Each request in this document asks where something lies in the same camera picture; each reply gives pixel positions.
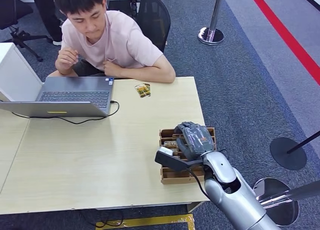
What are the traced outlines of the person's right hand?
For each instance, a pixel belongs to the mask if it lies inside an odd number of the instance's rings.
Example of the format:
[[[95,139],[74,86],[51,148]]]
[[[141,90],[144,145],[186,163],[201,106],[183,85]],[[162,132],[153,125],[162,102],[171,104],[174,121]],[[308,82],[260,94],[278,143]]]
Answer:
[[[78,51],[70,47],[64,47],[58,52],[55,67],[61,75],[75,75],[73,66],[78,62]]]

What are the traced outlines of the grey five-finger robot hand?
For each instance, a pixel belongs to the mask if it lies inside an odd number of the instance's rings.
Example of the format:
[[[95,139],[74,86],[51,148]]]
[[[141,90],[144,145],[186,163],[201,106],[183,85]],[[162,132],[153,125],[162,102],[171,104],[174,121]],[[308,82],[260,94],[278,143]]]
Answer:
[[[189,161],[197,160],[201,155],[215,149],[214,140],[205,125],[185,121],[174,129],[175,134],[182,134],[183,138],[177,138],[178,148]]]

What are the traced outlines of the person's left hand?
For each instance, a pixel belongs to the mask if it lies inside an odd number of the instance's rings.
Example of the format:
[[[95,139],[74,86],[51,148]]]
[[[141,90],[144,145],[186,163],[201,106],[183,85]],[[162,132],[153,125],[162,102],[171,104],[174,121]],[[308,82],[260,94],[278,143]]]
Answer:
[[[118,78],[120,67],[111,61],[104,61],[103,63],[103,71],[106,76]]]

